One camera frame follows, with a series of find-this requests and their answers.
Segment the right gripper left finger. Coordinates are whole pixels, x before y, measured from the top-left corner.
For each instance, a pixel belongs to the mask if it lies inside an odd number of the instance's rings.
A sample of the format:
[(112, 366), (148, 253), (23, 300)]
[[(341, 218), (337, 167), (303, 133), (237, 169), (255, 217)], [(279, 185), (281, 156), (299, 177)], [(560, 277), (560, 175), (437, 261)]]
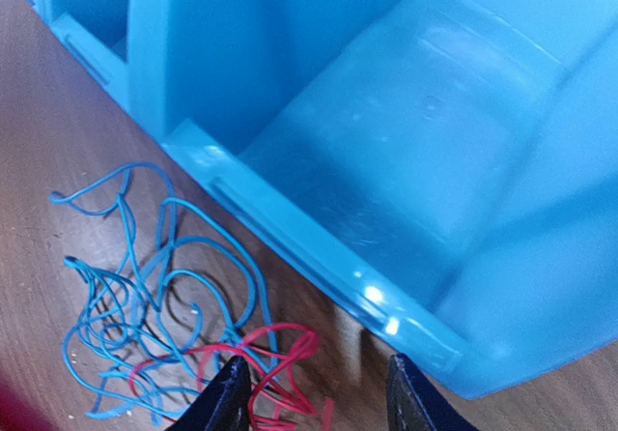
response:
[(251, 386), (247, 361), (240, 356), (232, 357), (167, 430), (247, 431)]

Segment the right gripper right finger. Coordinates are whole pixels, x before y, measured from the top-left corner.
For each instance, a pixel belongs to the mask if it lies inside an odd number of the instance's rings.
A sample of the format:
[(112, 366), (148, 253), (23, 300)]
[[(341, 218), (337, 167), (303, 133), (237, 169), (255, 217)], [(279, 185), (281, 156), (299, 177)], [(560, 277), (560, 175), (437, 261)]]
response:
[(386, 410), (389, 430), (476, 431), (404, 354), (389, 359)]

